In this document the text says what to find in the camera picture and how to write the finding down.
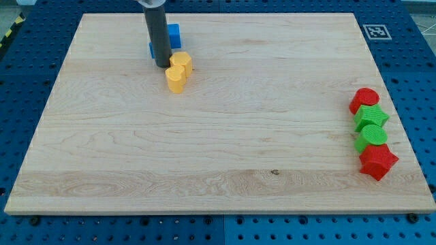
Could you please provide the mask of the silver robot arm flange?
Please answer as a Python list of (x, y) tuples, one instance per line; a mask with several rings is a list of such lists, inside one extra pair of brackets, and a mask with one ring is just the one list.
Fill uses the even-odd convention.
[(145, 8), (156, 8), (162, 7), (166, 3), (166, 0), (136, 0), (142, 7)]

